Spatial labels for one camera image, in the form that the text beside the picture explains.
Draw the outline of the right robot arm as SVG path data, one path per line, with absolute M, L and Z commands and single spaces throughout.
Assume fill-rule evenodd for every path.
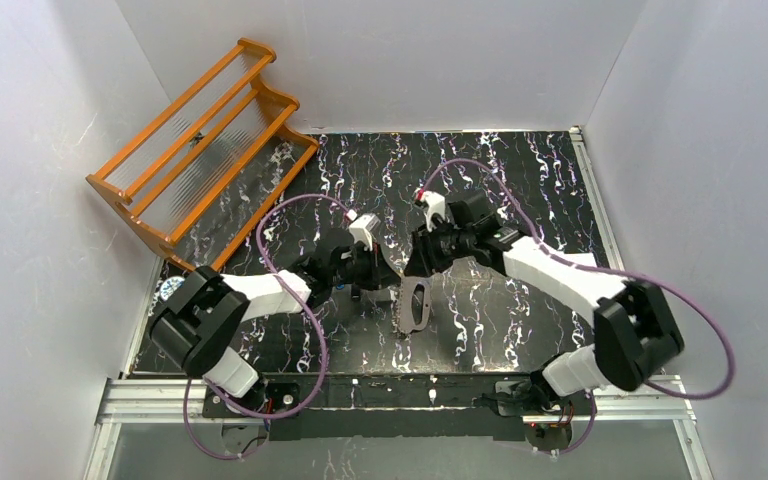
M 425 220 L 411 234 L 406 276 L 427 278 L 471 258 L 551 295 L 591 325 L 592 344 L 530 373 L 532 398 L 549 404 L 605 385 L 632 392 L 684 350 L 659 286 L 574 267 L 570 257 L 542 247 L 525 228 L 503 222 L 482 193 L 449 202 L 421 190 L 416 203 Z

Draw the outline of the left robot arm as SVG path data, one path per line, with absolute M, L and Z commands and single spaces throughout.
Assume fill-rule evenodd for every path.
M 242 399 L 262 381 L 230 346 L 242 322 L 315 309 L 340 285 L 377 291 L 400 281 L 378 243 L 333 230 L 312 252 L 277 273 L 223 275 L 209 266 L 190 272 L 159 301 L 148 337 L 188 377 Z

